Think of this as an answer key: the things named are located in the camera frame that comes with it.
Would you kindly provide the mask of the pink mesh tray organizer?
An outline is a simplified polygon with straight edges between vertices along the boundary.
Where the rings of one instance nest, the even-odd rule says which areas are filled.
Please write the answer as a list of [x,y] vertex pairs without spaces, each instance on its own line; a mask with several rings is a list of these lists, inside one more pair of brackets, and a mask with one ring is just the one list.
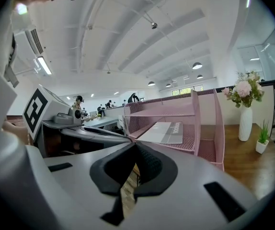
[[133,141],[193,154],[224,169],[224,121],[215,89],[129,103],[124,123]]

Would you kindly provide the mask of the black office chair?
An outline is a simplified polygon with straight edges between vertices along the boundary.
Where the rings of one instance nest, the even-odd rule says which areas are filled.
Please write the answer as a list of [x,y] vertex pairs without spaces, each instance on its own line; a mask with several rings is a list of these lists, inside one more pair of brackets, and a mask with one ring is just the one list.
[[127,102],[128,103],[133,103],[133,102],[139,102],[139,101],[140,101],[139,97],[134,92],[134,93],[131,94],[131,96],[129,97]]

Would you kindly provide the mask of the beige partition with black rail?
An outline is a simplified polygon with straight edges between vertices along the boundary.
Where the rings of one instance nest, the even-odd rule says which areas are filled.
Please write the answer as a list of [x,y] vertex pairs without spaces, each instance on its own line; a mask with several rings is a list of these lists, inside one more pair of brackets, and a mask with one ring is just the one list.
[[[261,126],[263,121],[268,122],[268,128],[272,127],[273,112],[274,112],[274,91],[270,86],[263,87],[264,95],[261,102],[253,101],[252,122]],[[226,99],[226,96],[219,92],[217,94],[218,101],[221,107],[224,124],[238,125],[240,123],[241,109],[235,107],[235,103]],[[213,94],[200,95],[199,104],[201,112],[201,124],[215,125],[216,111],[215,100]]]

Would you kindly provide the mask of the blue grey desk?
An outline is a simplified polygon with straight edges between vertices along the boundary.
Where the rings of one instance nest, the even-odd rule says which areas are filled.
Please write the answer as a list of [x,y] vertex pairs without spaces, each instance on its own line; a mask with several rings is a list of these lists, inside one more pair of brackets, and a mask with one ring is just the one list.
[[84,121],[83,126],[84,127],[105,127],[105,126],[116,126],[118,122],[117,118],[113,117],[100,117],[93,119],[91,121]]

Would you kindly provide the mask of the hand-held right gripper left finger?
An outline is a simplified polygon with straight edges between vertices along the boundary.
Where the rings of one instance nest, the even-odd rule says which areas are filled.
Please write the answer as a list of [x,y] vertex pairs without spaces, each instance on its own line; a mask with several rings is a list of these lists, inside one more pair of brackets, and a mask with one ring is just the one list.
[[95,152],[43,159],[39,150],[26,146],[26,202],[33,206],[37,229],[53,230],[138,230],[130,215],[112,224],[116,202],[121,197],[100,192],[90,177],[91,165],[130,146],[123,143]]

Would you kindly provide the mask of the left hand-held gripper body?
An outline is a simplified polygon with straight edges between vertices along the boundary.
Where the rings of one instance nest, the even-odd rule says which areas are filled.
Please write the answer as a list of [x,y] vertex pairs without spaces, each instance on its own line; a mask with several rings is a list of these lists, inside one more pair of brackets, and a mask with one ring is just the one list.
[[38,87],[32,94],[24,109],[23,120],[43,157],[48,156],[45,129],[61,130],[82,126],[80,111],[45,87]]

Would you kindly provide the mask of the ceiling air conditioner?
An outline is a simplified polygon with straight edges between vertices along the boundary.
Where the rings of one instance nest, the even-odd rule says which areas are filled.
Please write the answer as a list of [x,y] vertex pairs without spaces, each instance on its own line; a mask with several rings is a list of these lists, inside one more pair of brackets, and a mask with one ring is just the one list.
[[14,33],[18,56],[23,60],[34,60],[44,52],[35,28]]

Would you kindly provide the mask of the person's left forearm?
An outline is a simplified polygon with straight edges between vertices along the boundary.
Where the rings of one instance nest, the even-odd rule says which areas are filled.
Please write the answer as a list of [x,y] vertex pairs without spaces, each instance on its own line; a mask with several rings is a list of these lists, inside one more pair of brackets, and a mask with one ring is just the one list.
[[32,138],[26,127],[15,126],[8,121],[4,121],[2,129],[14,134],[23,144],[32,145]]

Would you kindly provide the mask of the small plant in white pot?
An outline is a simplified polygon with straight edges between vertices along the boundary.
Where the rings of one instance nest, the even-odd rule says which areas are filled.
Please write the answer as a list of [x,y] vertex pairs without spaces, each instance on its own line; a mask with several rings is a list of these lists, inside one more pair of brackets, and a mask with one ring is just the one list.
[[268,136],[268,122],[265,122],[265,120],[264,120],[262,123],[262,126],[261,126],[261,131],[260,131],[257,143],[256,143],[256,149],[255,149],[256,152],[258,152],[259,154],[264,153],[264,151],[267,147],[267,144],[269,142],[268,137],[269,137]]

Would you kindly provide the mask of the fluorescent ceiling light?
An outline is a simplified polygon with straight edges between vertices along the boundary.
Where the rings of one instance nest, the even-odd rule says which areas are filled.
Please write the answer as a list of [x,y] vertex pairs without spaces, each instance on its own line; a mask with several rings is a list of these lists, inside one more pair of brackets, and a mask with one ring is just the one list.
[[38,63],[41,65],[41,67],[44,69],[44,71],[46,72],[47,75],[51,75],[52,72],[51,70],[49,69],[45,59],[43,56],[40,56],[36,59],[38,61]]

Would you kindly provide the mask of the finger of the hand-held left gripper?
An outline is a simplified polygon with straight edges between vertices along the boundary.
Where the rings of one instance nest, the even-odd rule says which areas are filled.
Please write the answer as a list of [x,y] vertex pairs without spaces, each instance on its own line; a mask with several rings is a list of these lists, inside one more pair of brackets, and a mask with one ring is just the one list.
[[96,128],[96,127],[89,127],[89,126],[82,126],[81,127],[82,131],[88,131],[88,132],[92,132],[95,134],[100,134],[100,135],[106,135],[106,136],[115,136],[115,137],[121,137],[121,138],[128,138],[124,135],[109,131],[109,130],[105,130],[105,129],[101,129],[101,128]]
[[79,138],[85,141],[91,141],[95,143],[127,143],[132,142],[129,138],[121,138],[115,136],[106,136],[95,134],[88,131],[82,131],[81,127],[65,128],[63,129],[63,135]]

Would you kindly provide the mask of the pink flower bouquet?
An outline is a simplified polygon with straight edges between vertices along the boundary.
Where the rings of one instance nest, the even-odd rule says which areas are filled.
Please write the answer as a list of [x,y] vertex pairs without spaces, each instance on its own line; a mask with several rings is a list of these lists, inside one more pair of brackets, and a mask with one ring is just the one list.
[[238,80],[233,88],[225,87],[222,92],[227,100],[235,103],[235,107],[251,107],[255,100],[261,102],[264,91],[260,85],[260,76],[256,71],[238,73]]

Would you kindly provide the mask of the white ribbed vase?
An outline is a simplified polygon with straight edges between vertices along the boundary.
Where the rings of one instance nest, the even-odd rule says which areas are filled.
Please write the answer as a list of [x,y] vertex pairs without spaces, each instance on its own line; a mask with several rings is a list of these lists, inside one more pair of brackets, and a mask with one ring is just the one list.
[[250,107],[241,107],[239,140],[247,141],[252,130],[252,109]]

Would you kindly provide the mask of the brown wooden table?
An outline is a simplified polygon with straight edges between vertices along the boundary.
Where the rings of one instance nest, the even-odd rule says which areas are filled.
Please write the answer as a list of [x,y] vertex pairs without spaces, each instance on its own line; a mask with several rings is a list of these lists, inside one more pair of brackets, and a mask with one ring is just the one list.
[[178,176],[174,184],[156,202],[173,212],[191,210],[208,212],[215,205],[204,185],[220,183],[244,208],[275,190],[275,143],[270,141],[263,154],[255,147],[260,127],[253,124],[246,142],[238,140],[239,126],[225,126],[224,170],[207,160],[159,145],[150,145],[156,151],[171,158],[178,165]]

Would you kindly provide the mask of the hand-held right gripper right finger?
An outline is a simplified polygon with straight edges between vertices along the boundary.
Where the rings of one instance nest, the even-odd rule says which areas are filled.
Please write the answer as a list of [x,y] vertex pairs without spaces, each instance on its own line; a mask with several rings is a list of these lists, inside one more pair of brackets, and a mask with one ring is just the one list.
[[[173,184],[161,195],[139,197],[124,220],[126,230],[243,230],[269,203],[272,194],[258,200],[243,184],[205,159],[151,144],[155,151],[170,157],[178,167]],[[217,182],[244,209],[228,221],[205,189]]]

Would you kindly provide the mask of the white grey notebook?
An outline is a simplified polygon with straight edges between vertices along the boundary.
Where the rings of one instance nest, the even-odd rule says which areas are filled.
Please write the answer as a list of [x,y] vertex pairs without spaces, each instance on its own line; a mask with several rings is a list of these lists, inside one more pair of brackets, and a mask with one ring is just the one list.
[[157,122],[137,140],[160,144],[182,144],[183,124],[181,122]]

